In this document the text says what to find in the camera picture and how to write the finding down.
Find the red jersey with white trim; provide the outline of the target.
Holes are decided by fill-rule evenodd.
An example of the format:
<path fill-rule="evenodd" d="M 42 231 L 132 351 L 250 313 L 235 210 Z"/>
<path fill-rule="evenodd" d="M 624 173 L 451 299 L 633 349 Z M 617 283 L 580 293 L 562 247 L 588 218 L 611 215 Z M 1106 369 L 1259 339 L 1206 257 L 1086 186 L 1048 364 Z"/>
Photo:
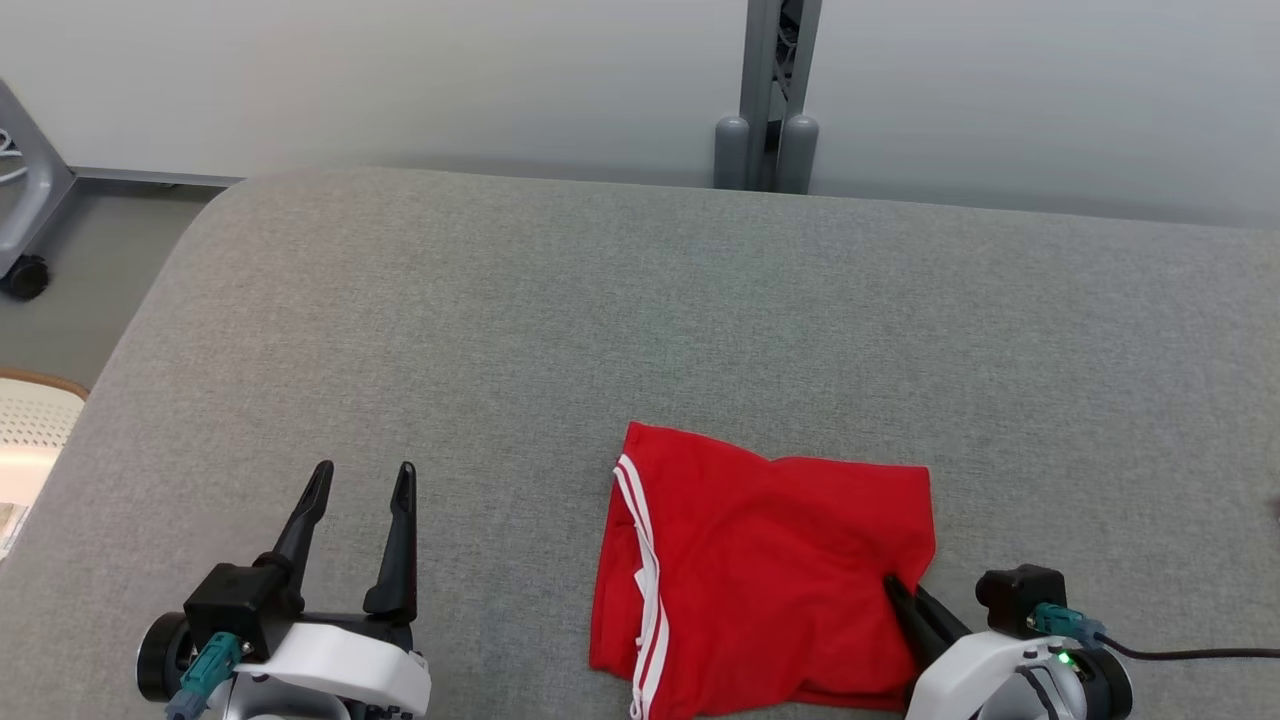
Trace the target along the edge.
<path fill-rule="evenodd" d="M 925 468 L 768 459 L 630 424 L 614 465 L 589 664 L 631 720 L 786 702 L 895 711 L 916 666 L 886 577 L 936 551 Z"/>

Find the beige perforated laundry basket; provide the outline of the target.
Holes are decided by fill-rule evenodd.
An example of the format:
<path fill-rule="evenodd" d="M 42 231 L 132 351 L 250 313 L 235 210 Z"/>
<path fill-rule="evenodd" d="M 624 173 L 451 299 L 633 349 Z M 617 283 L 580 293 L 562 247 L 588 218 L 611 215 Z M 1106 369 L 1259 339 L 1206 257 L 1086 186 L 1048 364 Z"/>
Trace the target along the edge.
<path fill-rule="evenodd" d="M 0 562 L 13 551 L 88 397 L 73 380 L 0 366 Z"/>

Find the grey metal post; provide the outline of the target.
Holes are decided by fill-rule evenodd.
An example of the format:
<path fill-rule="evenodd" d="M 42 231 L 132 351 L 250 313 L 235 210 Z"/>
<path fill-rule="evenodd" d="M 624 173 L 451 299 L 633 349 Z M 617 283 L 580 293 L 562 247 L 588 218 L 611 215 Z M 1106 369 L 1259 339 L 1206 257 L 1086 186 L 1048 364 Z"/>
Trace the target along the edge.
<path fill-rule="evenodd" d="M 782 124 L 797 114 L 812 117 L 806 100 L 823 5 L 748 0 L 737 114 L 750 126 L 746 190 L 774 192 Z"/>

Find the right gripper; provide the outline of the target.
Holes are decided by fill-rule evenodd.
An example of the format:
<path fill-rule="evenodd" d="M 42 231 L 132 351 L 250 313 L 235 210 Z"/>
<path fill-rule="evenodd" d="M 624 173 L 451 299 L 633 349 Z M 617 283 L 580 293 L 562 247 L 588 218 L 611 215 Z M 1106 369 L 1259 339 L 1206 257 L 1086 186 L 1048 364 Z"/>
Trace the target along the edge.
<path fill-rule="evenodd" d="M 886 575 L 883 587 L 916 671 L 924 671 L 905 720 L 1076 720 L 1076 682 L 1050 651 L 1057 637 L 972 634 L 924 585 L 914 594 Z"/>

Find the grey cylinder foot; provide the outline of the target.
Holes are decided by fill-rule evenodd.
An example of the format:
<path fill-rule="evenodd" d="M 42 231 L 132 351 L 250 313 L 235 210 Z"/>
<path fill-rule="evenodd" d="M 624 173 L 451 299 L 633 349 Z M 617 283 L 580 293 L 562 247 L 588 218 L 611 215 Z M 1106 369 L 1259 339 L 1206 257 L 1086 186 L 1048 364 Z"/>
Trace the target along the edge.
<path fill-rule="evenodd" d="M 714 158 L 712 186 L 716 190 L 745 190 L 750 126 L 741 117 L 722 117 L 714 128 Z"/>
<path fill-rule="evenodd" d="M 790 117 L 780 132 L 774 192 L 808 195 L 820 127 L 812 117 Z"/>

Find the grey wheeled stand base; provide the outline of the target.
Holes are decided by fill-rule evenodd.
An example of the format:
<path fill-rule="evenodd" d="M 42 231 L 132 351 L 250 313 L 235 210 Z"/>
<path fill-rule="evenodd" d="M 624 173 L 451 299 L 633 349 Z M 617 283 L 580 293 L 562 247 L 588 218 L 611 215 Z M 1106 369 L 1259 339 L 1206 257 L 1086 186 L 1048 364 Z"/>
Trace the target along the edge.
<path fill-rule="evenodd" d="M 0 275 L 5 275 L 42 234 L 70 192 L 76 174 L 3 78 L 0 129 L 15 141 L 26 167 L 20 192 L 0 220 Z"/>

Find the black caster wheel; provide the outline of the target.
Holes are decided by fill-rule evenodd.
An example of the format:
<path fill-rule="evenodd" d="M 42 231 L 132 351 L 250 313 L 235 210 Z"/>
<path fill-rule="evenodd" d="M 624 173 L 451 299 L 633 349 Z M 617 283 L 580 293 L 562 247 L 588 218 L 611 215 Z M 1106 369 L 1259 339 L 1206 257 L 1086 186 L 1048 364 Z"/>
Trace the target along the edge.
<path fill-rule="evenodd" d="M 51 274 L 46 260 L 38 255 L 22 255 L 0 277 L 0 293 L 19 302 L 37 299 L 50 284 Z"/>

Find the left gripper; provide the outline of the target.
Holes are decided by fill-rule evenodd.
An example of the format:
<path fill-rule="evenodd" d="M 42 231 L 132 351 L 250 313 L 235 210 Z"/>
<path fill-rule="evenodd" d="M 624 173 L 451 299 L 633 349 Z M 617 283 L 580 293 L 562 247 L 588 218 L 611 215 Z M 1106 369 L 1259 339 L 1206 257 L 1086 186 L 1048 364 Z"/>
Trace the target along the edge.
<path fill-rule="evenodd" d="M 287 606 L 305 606 L 301 588 L 333 474 L 332 460 L 315 466 L 273 550 L 253 561 L 282 574 Z M 419 524 L 410 461 L 399 465 L 389 509 L 378 580 L 365 594 L 364 611 L 375 621 L 411 624 L 419 611 Z M 431 689 L 420 655 L 332 624 L 298 623 L 265 664 L 238 665 L 238 720 L 352 720 L 348 701 L 397 717 L 424 717 Z"/>

